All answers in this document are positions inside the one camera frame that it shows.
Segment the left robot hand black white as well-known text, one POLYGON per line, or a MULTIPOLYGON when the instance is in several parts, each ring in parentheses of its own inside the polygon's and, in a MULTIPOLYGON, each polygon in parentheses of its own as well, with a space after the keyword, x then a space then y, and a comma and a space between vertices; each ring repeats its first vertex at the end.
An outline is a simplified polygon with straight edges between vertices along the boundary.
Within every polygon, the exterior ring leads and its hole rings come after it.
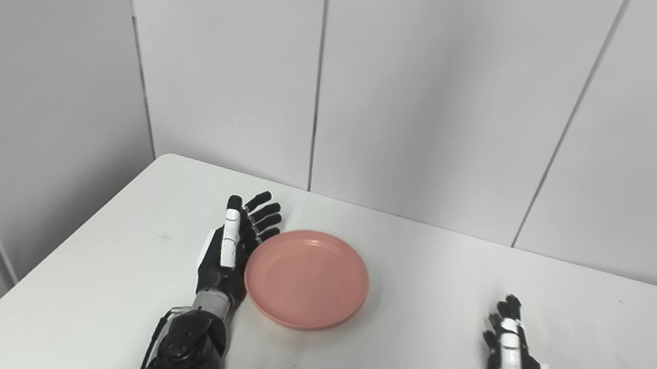
POLYGON ((247 202, 239 195, 230 196, 225 221, 213 231, 198 266, 197 294, 215 291, 234 307, 243 302, 245 269, 251 255, 281 232, 282 207, 272 199, 267 191, 247 202))

